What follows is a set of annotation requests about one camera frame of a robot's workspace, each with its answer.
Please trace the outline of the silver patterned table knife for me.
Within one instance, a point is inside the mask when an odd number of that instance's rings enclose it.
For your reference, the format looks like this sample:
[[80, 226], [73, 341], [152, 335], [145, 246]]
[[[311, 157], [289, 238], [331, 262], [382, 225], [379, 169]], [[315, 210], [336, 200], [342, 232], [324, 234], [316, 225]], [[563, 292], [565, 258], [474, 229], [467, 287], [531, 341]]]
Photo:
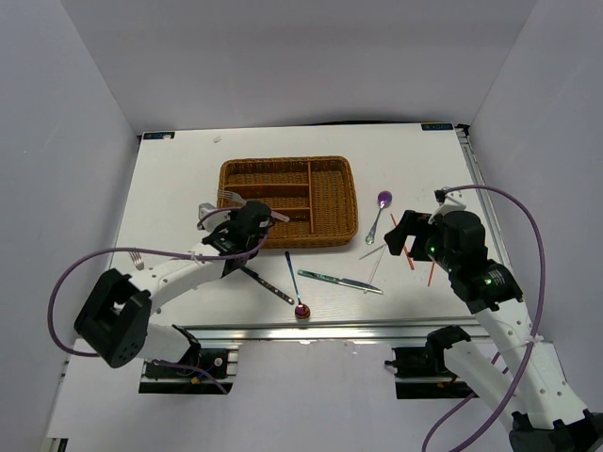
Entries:
[[272, 295], [276, 296], [279, 299], [282, 299], [283, 301], [285, 301], [289, 305], [294, 305], [295, 304], [295, 300], [292, 297], [290, 297], [289, 295], [287, 295], [286, 293], [284, 293], [283, 291], [281, 291], [280, 289], [278, 289], [274, 285], [270, 284], [269, 282], [265, 281], [263, 278], [261, 278], [253, 270], [249, 269], [246, 266], [243, 266], [240, 270], [243, 273], [245, 273], [247, 276], [249, 276], [250, 278], [252, 278], [256, 283], [258, 283], [263, 288], [265, 288], [266, 290], [268, 290]]

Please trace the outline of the pink handled fork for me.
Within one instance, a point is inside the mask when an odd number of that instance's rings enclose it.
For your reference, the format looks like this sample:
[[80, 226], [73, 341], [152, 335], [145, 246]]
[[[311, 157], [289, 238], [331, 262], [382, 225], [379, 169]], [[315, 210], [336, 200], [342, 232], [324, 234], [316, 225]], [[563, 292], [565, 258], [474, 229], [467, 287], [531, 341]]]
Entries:
[[[224, 199], [227, 200], [229, 202], [234, 202], [238, 205], [245, 205], [248, 201], [243, 198], [241, 195], [239, 195], [238, 193], [235, 193], [234, 191], [230, 191], [230, 190], [224, 190], [224, 189], [219, 189], [218, 190], [218, 197], [220, 199]], [[271, 212], [271, 216], [275, 219], [278, 219], [282, 222], [289, 222], [290, 218], [288, 216], [285, 216], [283, 214], [280, 214], [278, 212], [272, 211]]]

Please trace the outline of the green handled table knife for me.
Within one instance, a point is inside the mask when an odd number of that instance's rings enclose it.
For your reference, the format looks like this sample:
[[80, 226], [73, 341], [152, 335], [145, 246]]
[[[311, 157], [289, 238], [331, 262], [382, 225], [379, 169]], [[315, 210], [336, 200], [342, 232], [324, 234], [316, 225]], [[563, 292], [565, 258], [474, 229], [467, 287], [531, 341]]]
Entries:
[[378, 294], [378, 295], [383, 294], [382, 289], [380, 289], [370, 283], [367, 283], [367, 282], [359, 282], [359, 281], [351, 280], [351, 279], [347, 279], [347, 278], [337, 278], [334, 276], [316, 273], [316, 272], [308, 271], [308, 270], [302, 270], [302, 269], [299, 269], [297, 271], [297, 274], [304, 278], [313, 279], [313, 280], [321, 281], [324, 283], [341, 285], [341, 286], [361, 290], [366, 293], [373, 293], [373, 294]]

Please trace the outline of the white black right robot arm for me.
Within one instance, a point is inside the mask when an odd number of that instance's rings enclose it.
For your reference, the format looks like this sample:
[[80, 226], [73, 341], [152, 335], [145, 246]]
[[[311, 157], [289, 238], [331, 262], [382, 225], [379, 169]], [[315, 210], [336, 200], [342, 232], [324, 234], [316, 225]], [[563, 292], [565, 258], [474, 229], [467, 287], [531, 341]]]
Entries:
[[425, 362], [460, 377], [493, 411], [514, 451], [596, 451], [602, 416], [591, 412], [553, 363], [512, 273], [488, 256], [480, 218], [466, 211], [431, 216], [407, 210], [384, 240], [393, 255], [414, 239], [410, 256], [433, 261], [453, 293], [487, 331], [509, 372], [484, 358], [460, 327], [429, 334]]

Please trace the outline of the red chopstick upper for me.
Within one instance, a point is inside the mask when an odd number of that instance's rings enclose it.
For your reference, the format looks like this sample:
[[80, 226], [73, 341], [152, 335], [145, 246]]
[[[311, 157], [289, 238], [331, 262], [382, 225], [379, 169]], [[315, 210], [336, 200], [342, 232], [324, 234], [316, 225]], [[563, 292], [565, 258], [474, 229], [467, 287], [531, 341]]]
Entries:
[[[395, 216], [393, 214], [390, 214], [390, 218], [392, 220], [394, 228], [396, 228], [398, 226], [398, 222], [397, 222]], [[404, 256], [406, 257], [409, 268], [411, 269], [411, 271], [415, 271], [415, 269], [416, 269], [415, 264], [414, 264], [412, 258], [409, 256], [409, 251], [405, 245], [403, 247], [403, 253], [404, 253]]]

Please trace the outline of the red chopstick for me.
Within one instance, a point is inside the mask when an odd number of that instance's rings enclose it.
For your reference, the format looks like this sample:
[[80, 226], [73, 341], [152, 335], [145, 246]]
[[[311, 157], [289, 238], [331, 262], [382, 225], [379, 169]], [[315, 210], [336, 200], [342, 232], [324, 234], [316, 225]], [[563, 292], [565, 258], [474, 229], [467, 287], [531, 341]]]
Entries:
[[[390, 214], [390, 218], [392, 220], [394, 228], [396, 228], [398, 226], [398, 222], [397, 222], [395, 216], [393, 214]], [[411, 269], [411, 271], [415, 271], [415, 269], [416, 269], [415, 264], [414, 264], [412, 258], [409, 256], [409, 251], [405, 245], [403, 247], [403, 253], [404, 253], [404, 256], [406, 257], [409, 268]]]
[[428, 277], [428, 281], [427, 281], [428, 287], [431, 287], [431, 285], [432, 285], [432, 278], [433, 278], [434, 270], [435, 270], [435, 262], [432, 261], [431, 267], [430, 267], [430, 272], [429, 272], [429, 277]]

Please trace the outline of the red chopstick lower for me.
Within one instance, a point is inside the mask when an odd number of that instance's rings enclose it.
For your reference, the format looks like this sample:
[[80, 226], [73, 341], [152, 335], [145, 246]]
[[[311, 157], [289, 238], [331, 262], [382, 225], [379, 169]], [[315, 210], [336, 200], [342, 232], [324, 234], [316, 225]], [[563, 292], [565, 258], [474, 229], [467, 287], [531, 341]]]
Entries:
[[435, 262], [432, 261], [431, 267], [430, 267], [430, 272], [429, 272], [429, 277], [428, 277], [428, 281], [427, 281], [428, 287], [431, 287], [431, 285], [432, 285], [432, 278], [433, 278], [434, 270], [435, 270]]

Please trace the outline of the white chopstick long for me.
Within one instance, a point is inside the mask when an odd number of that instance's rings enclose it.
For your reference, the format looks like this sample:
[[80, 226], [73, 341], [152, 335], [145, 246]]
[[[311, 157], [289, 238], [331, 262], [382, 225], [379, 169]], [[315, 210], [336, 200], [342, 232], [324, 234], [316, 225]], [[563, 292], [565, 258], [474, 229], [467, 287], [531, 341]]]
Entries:
[[383, 255], [384, 255], [384, 252], [385, 252], [385, 247], [386, 247], [386, 245], [382, 244], [378, 248], [372, 250], [370, 253], [367, 254], [367, 257], [372, 256], [373, 254], [376, 255], [376, 260], [374, 262], [374, 265], [373, 265], [373, 267], [371, 269], [371, 272], [370, 272], [368, 280], [367, 280], [368, 284], [372, 284], [373, 283], [373, 280], [374, 280], [374, 278], [376, 276], [376, 273], [377, 273], [377, 271], [379, 269], [381, 260], [383, 259]]

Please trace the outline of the purple iridescent spoon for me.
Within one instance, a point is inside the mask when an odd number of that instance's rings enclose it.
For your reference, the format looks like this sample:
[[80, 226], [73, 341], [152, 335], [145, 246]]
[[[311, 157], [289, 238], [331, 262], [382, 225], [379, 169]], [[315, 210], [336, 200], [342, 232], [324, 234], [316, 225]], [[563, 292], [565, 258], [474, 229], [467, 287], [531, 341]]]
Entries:
[[378, 228], [381, 214], [382, 214], [383, 210], [391, 204], [392, 200], [393, 200], [393, 195], [388, 190], [383, 190], [378, 194], [377, 202], [379, 205], [379, 210], [378, 210], [378, 213], [377, 213], [376, 217], [374, 218], [374, 221], [366, 235], [365, 243], [367, 245], [372, 245], [374, 243], [375, 235], [377, 233], [377, 228]]

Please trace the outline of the woven wicker cutlery tray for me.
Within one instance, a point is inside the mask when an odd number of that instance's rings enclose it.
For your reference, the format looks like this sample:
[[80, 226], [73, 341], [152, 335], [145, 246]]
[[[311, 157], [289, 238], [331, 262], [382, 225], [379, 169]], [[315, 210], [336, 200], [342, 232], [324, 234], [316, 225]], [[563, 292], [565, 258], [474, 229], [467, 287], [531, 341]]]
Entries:
[[343, 156], [228, 160], [220, 168], [218, 189], [289, 218], [270, 229], [267, 249], [345, 246], [358, 231], [353, 175]]

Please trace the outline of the iridescent round bowl spoon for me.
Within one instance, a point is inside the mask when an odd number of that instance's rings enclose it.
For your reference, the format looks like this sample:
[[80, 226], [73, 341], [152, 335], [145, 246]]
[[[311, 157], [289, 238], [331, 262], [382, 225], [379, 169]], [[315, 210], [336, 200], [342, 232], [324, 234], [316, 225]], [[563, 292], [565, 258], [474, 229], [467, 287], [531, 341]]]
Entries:
[[293, 287], [294, 287], [294, 290], [296, 293], [297, 305], [295, 307], [294, 314], [298, 320], [307, 320], [311, 316], [311, 311], [310, 311], [310, 308], [302, 302], [302, 297], [301, 297], [299, 287], [297, 285], [295, 271], [294, 271], [294, 268], [292, 265], [290, 252], [288, 250], [285, 251], [285, 259], [286, 259], [286, 263], [287, 263], [287, 266], [289, 269]]

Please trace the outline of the right blue table label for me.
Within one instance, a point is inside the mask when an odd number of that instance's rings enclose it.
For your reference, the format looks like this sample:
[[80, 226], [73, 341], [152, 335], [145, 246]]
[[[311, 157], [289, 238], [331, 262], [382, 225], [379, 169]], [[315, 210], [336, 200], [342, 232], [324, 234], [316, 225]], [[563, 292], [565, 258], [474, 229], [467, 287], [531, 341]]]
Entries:
[[423, 131], [454, 131], [455, 127], [450, 122], [428, 122], [421, 123], [421, 129]]

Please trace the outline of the aluminium table frame rail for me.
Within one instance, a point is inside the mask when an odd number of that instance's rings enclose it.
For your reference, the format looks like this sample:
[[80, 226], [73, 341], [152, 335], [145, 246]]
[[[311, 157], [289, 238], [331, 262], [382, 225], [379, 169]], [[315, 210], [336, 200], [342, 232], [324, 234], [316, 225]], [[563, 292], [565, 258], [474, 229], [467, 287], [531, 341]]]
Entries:
[[[214, 143], [215, 137], [221, 142]], [[304, 278], [299, 269], [367, 283], [381, 244], [365, 243], [376, 217], [378, 194], [388, 190], [391, 204], [378, 231], [393, 228], [407, 209], [432, 212], [433, 193], [444, 186], [480, 183], [481, 172], [468, 136], [461, 130], [423, 131], [418, 124], [325, 125], [179, 131], [174, 139], [142, 140], [117, 243], [149, 250], [146, 266], [160, 252], [185, 251], [201, 239], [198, 206], [215, 202], [221, 165], [231, 159], [343, 156], [352, 170], [359, 227], [343, 247], [263, 250], [251, 267], [290, 296], [296, 296], [285, 251], [290, 252], [301, 299], [311, 316], [299, 321], [290, 305], [249, 277], [237, 273], [206, 283], [166, 304], [152, 321], [190, 327], [201, 336], [219, 331], [242, 339], [387, 339], [423, 337], [459, 324], [480, 337], [484, 331], [452, 293], [445, 272], [385, 250], [372, 285], [382, 295]]]

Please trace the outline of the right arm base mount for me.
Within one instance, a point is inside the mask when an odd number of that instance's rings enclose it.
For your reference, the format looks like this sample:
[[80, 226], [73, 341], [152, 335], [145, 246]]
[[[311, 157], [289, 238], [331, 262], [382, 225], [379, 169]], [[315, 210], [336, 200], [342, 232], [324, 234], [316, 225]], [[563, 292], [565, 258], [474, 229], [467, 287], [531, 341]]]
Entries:
[[467, 384], [439, 367], [424, 347], [395, 347], [384, 366], [393, 372], [398, 400], [463, 399]]

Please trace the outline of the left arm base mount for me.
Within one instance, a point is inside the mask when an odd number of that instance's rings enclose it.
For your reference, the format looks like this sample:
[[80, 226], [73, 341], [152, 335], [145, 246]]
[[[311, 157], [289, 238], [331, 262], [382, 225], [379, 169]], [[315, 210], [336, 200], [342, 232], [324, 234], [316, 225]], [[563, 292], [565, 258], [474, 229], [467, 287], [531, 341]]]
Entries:
[[146, 361], [142, 367], [139, 393], [143, 395], [226, 396], [233, 388], [238, 348], [204, 345], [187, 368]]

